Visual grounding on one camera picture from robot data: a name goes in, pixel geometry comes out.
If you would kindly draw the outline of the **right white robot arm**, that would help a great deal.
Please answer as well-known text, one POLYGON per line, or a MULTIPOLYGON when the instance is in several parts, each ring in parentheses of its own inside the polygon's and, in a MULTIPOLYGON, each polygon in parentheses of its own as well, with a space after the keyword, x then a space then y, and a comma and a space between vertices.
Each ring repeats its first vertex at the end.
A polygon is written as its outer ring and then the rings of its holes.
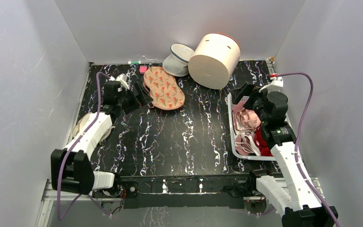
POLYGON ((253 170, 244 189, 265 196, 285 227, 337 226, 336 208, 326 204, 302 162, 298 136, 286 120, 287 96, 271 85, 245 84, 227 98, 233 154, 276 161, 286 184, 282 188, 268 170, 253 170))

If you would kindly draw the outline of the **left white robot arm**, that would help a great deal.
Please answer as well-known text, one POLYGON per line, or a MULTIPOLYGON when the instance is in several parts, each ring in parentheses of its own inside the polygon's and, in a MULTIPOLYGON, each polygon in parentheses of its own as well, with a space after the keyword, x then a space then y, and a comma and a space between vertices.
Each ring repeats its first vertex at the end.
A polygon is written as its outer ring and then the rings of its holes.
POLYGON ((117 175, 94 171, 90 159, 98 143, 110 134, 121 112, 129 114, 153 101, 139 83, 130 87, 126 80, 125 74, 114 78, 97 73, 97 110, 89 114, 69 144, 51 153, 52 187, 57 192, 87 195, 104 190, 111 197, 122 192, 117 175))

